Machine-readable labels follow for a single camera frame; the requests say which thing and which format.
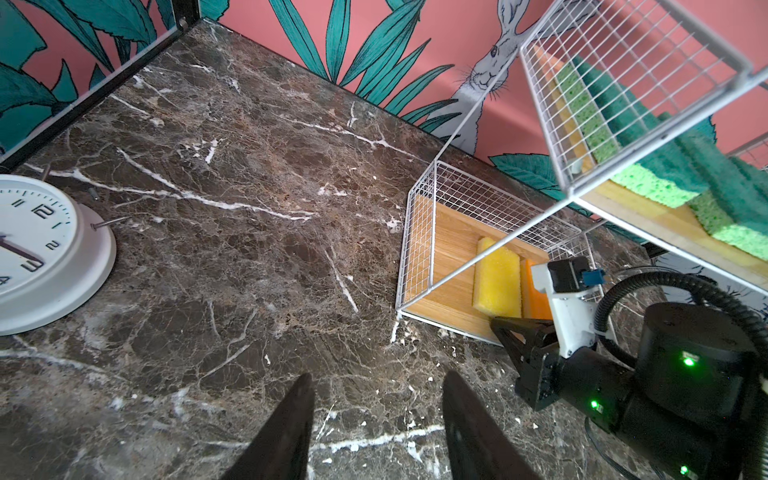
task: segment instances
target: rabbit ear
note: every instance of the rabbit ear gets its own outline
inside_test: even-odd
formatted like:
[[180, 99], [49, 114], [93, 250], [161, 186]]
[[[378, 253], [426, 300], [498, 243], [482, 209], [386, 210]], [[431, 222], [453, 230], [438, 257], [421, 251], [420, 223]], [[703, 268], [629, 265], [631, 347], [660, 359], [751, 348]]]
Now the rabbit ear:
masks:
[[530, 0], [498, 0], [498, 20], [502, 24], [502, 30], [514, 31], [528, 9]]
[[598, 13], [600, 0], [567, 0], [542, 25], [536, 38], [547, 38], [559, 35], [572, 28], [583, 25], [587, 20]]

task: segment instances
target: rabbit head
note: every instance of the rabbit head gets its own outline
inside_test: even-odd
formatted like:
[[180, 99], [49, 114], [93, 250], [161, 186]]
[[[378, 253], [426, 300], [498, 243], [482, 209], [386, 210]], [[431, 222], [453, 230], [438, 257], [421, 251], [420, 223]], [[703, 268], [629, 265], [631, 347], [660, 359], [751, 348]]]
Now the rabbit head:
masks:
[[493, 90], [499, 89], [507, 79], [507, 70], [502, 71], [509, 58], [517, 55], [521, 37], [516, 32], [530, 0], [498, 0], [498, 20], [502, 24], [502, 36], [483, 57], [468, 76], [468, 82], [485, 90], [496, 75], [501, 75]]

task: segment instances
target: wooden board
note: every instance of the wooden board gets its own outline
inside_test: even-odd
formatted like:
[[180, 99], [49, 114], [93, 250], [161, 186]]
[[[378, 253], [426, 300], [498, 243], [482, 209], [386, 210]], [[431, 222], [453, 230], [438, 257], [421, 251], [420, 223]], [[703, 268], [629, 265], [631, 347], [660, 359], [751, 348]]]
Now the wooden board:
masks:
[[[431, 200], [418, 196], [414, 200], [414, 211], [431, 211]], [[431, 230], [412, 230], [409, 242], [409, 258], [412, 253], [423, 254], [429, 250]], [[445, 278], [477, 254], [477, 243], [482, 237], [500, 240], [506, 233], [486, 225], [474, 218], [461, 214], [437, 203], [435, 214], [435, 283]], [[549, 261], [549, 256], [540, 248], [519, 239], [507, 243], [505, 248], [520, 257], [531, 258], [537, 263]], [[434, 292], [406, 309], [407, 312], [423, 316], [435, 323], [471, 336], [498, 343], [491, 331], [490, 319], [484, 313], [472, 308], [472, 290], [475, 285], [475, 267], [472, 266], [455, 278], [440, 286]]]
[[768, 290], [768, 262], [710, 237], [688, 206], [665, 207], [612, 181], [585, 194], [578, 203], [590, 210], [603, 210], [608, 216], [621, 219], [692, 253], [764, 292]]

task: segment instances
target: clock hand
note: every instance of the clock hand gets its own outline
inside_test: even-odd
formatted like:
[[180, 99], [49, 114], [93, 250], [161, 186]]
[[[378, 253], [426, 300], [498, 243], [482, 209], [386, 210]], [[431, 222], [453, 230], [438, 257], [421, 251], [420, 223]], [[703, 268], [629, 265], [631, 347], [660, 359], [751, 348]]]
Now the clock hand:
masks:
[[9, 252], [13, 252], [16, 255], [19, 255], [20, 257], [24, 257], [27, 260], [31, 260], [36, 263], [43, 263], [42, 260], [38, 259], [34, 255], [31, 255], [30, 253], [26, 253], [24, 250], [14, 247], [10, 243], [7, 243], [5, 241], [5, 235], [0, 235], [0, 248], [5, 248]]

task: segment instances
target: clock face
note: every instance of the clock face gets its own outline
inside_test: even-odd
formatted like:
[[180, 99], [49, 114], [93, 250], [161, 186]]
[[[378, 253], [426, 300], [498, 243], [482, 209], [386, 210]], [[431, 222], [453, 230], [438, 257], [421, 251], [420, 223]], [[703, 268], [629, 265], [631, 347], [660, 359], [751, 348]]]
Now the clock face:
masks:
[[76, 231], [74, 209], [46, 184], [0, 180], [0, 296], [41, 278], [64, 256]]

